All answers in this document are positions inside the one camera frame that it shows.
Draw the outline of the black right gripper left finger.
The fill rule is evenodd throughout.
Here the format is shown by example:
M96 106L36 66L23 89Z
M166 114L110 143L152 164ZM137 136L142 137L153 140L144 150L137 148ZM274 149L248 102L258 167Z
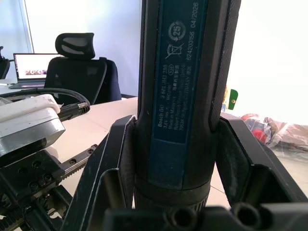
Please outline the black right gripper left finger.
M132 208L135 116L115 121L90 155L79 180L63 231L101 231L107 209Z

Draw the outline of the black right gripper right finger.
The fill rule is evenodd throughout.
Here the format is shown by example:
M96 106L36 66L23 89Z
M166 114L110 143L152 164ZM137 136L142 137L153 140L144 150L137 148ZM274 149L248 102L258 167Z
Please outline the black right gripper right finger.
M274 152L241 119L220 118L216 165L230 206L308 201Z

